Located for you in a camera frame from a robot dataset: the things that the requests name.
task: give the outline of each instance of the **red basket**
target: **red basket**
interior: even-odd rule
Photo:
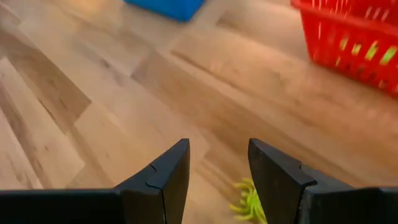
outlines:
[[[398,96],[398,0],[292,0],[311,59]]]

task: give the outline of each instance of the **blue plastic bin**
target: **blue plastic bin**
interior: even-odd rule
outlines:
[[[124,0],[178,21],[189,21],[204,0]]]

